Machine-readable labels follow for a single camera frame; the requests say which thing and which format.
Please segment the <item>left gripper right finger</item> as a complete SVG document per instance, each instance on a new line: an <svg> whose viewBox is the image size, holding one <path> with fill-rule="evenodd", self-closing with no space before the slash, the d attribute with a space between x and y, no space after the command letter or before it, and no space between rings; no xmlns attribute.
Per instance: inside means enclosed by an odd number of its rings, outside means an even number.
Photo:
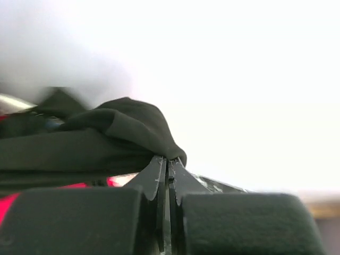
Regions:
<svg viewBox="0 0 340 255"><path fill-rule="evenodd" d="M286 193L212 192L168 162L173 254L325 254L315 221Z"/></svg>

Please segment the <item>black graphic t shirt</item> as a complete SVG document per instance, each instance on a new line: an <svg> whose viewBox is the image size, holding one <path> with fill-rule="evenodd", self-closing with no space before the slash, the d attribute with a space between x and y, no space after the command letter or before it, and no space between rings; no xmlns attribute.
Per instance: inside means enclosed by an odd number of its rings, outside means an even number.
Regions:
<svg viewBox="0 0 340 255"><path fill-rule="evenodd" d="M123 97L86 109L55 89L1 120L1 196L135 173L155 155L187 161L156 106Z"/></svg>

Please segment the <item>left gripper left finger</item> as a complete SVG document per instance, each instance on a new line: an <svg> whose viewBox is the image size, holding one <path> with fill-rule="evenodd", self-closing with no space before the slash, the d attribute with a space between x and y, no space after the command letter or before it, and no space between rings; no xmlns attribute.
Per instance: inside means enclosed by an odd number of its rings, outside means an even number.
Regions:
<svg viewBox="0 0 340 255"><path fill-rule="evenodd" d="M1 254L161 254L167 161L121 188L34 189L1 223Z"/></svg>

